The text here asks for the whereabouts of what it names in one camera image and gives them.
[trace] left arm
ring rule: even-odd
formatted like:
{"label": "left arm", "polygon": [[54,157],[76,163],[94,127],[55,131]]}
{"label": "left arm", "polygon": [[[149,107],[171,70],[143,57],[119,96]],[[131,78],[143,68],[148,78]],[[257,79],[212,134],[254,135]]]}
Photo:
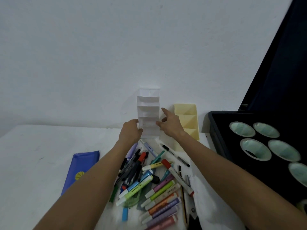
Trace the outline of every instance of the left arm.
{"label": "left arm", "polygon": [[129,149],[143,130],[137,119],[124,123],[114,147],[55,202],[33,230],[94,229]]}

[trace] yellow plastic organizer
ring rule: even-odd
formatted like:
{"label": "yellow plastic organizer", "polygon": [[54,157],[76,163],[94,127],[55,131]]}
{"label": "yellow plastic organizer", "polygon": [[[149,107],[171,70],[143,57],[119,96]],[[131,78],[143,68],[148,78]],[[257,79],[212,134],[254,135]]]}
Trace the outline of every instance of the yellow plastic organizer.
{"label": "yellow plastic organizer", "polygon": [[[199,140],[198,118],[195,104],[174,104],[175,115],[179,116],[180,123],[190,136]],[[175,151],[184,152],[183,148],[175,141]]]}

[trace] yellow circle logo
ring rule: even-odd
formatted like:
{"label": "yellow circle logo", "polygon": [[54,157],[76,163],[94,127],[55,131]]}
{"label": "yellow circle logo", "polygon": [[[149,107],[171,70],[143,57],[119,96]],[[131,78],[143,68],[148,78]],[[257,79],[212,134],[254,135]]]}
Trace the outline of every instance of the yellow circle logo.
{"label": "yellow circle logo", "polygon": [[80,171],[79,173],[77,173],[76,176],[75,176],[76,181],[78,181],[79,178],[81,178],[83,176],[83,174],[84,174],[83,171]]}

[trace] pencil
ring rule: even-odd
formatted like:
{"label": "pencil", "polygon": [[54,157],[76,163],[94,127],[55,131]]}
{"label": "pencil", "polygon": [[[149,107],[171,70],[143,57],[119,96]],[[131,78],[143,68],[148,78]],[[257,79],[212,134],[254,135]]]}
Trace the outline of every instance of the pencil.
{"label": "pencil", "polygon": [[[179,165],[178,166],[178,170],[179,170],[179,175],[180,177],[182,177],[182,174],[181,174],[181,166]],[[185,208],[185,194],[184,194],[184,191],[183,191],[183,187],[181,186],[181,195],[182,195],[182,208],[183,208],[183,216],[185,218],[185,224],[187,225],[188,224],[188,219],[187,219],[187,210]]]}

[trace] desk organizer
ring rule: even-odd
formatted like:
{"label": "desk organizer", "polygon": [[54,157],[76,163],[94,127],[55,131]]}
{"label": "desk organizer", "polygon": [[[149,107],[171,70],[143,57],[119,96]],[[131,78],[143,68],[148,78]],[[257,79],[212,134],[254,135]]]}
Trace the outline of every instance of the desk organizer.
{"label": "desk organizer", "polygon": [[213,111],[208,116],[218,154],[293,205],[307,199],[307,144],[305,134],[300,133],[302,123],[270,113]]}
{"label": "desk organizer", "polygon": [[[199,140],[197,110],[195,104],[174,104],[175,115],[179,116],[180,123],[186,133]],[[184,152],[183,148],[175,141],[175,151]]]}
{"label": "desk organizer", "polygon": [[160,89],[139,89],[137,96],[138,124],[143,128],[142,138],[155,139],[160,136],[156,125],[160,111]]}

